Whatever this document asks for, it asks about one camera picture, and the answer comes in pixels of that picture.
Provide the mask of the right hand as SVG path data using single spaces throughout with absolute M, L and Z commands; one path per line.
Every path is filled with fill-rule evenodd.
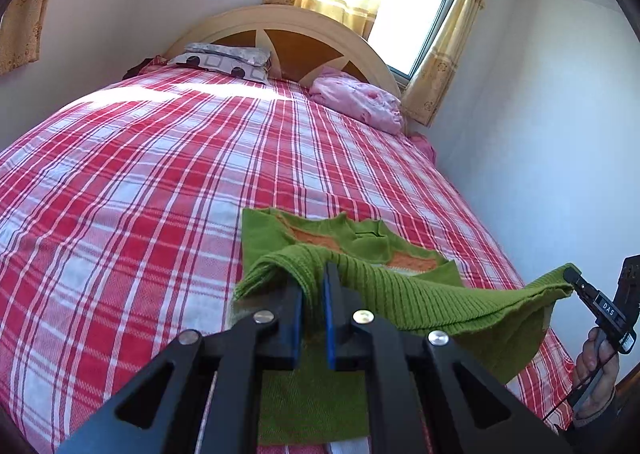
M 582 345 L 582 352 L 576 358 L 572 371 L 574 388 L 583 382 L 593 382 L 597 375 L 600 379 L 586 396 L 582 405 L 574 411 L 578 420 L 598 417 L 613 402 L 615 382 L 620 371 L 620 358 L 606 339 L 600 340 L 600 328 L 593 328 Z

